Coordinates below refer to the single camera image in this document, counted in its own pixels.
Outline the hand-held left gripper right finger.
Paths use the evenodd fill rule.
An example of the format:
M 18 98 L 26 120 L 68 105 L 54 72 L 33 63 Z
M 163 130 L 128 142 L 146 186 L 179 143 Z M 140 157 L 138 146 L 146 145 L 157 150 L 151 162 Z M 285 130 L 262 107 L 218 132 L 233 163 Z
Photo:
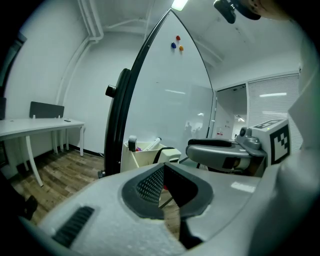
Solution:
M 261 178 L 165 164 L 164 180 L 179 206 L 179 238 L 166 250 L 271 250 L 270 202 L 278 167 Z

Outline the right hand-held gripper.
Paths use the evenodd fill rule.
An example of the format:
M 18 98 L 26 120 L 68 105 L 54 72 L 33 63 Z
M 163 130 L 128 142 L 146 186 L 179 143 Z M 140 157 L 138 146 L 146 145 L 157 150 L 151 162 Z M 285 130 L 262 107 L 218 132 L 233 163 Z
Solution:
M 242 127 L 235 141 L 238 144 L 225 139 L 190 139 L 186 154 L 209 171 L 221 173 L 247 169 L 251 156 L 265 156 L 268 166 L 279 164 L 291 154 L 289 120 L 272 119 L 255 126 Z

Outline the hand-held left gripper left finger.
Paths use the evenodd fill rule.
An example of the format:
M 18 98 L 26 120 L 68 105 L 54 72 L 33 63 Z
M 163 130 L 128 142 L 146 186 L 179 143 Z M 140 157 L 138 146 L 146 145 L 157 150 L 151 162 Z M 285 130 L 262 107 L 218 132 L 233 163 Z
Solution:
M 80 207 L 94 209 L 70 246 L 82 256 L 180 256 L 186 248 L 164 220 L 140 218 L 122 199 L 127 181 L 153 165 L 96 180 L 51 210 L 38 227 L 52 237 Z

